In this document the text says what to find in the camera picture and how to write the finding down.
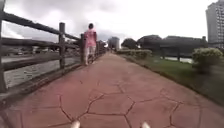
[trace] brick pavement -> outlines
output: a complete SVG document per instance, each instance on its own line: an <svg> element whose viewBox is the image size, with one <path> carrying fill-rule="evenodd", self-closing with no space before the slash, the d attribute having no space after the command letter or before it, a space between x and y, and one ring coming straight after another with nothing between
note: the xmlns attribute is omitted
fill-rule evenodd
<svg viewBox="0 0 224 128"><path fill-rule="evenodd" d="M223 128L223 108L114 54L73 71L6 109L14 128Z"/></svg>

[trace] distant building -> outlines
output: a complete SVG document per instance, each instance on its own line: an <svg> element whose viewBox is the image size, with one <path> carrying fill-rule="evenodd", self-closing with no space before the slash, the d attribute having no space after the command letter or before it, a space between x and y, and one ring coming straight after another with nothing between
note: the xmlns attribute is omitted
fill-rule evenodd
<svg viewBox="0 0 224 128"><path fill-rule="evenodd" d="M206 10L208 42L224 42L224 0L212 3Z"/></svg>

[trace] river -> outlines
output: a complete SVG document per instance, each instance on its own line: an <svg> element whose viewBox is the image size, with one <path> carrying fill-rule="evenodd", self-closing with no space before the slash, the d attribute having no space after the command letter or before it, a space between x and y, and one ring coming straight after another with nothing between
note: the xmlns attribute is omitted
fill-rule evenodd
<svg viewBox="0 0 224 128"><path fill-rule="evenodd" d="M177 61L177 58L176 57L165 57L165 59L168 59L168 60L176 60ZM180 58L180 62L192 63L193 60L191 58Z"/></svg>
<svg viewBox="0 0 224 128"><path fill-rule="evenodd" d="M25 60L31 57L4 57L2 58L2 63L11 62L11 61L18 61L18 60ZM66 58L65 59L66 65L72 63L79 63L79 58ZM59 60L49 61L41 64L36 64L32 66L27 66L15 70L10 70L4 72L5 82L7 87L13 87L25 81L28 81L32 78L45 74L47 72L59 69Z"/></svg>

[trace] bush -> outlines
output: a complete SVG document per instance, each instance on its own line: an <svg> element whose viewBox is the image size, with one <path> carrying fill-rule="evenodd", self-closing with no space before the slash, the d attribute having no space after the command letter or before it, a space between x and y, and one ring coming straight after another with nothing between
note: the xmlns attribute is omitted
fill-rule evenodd
<svg viewBox="0 0 224 128"><path fill-rule="evenodd" d="M148 56L152 55L152 51L150 50L119 50L117 54L130 55L134 56L137 59L145 59Z"/></svg>
<svg viewBox="0 0 224 128"><path fill-rule="evenodd" d="M193 67L200 73L209 73L212 65L217 64L223 53L216 48L199 48L193 52Z"/></svg>

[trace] green lawn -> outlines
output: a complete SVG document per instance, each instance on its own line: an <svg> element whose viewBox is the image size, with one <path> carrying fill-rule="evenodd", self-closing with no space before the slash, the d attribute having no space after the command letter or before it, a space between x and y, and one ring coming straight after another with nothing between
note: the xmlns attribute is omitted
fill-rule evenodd
<svg viewBox="0 0 224 128"><path fill-rule="evenodd" d="M138 60L132 56L124 57L224 105L224 63L214 66L210 75L200 75L189 63L164 60L158 57L145 60Z"/></svg>

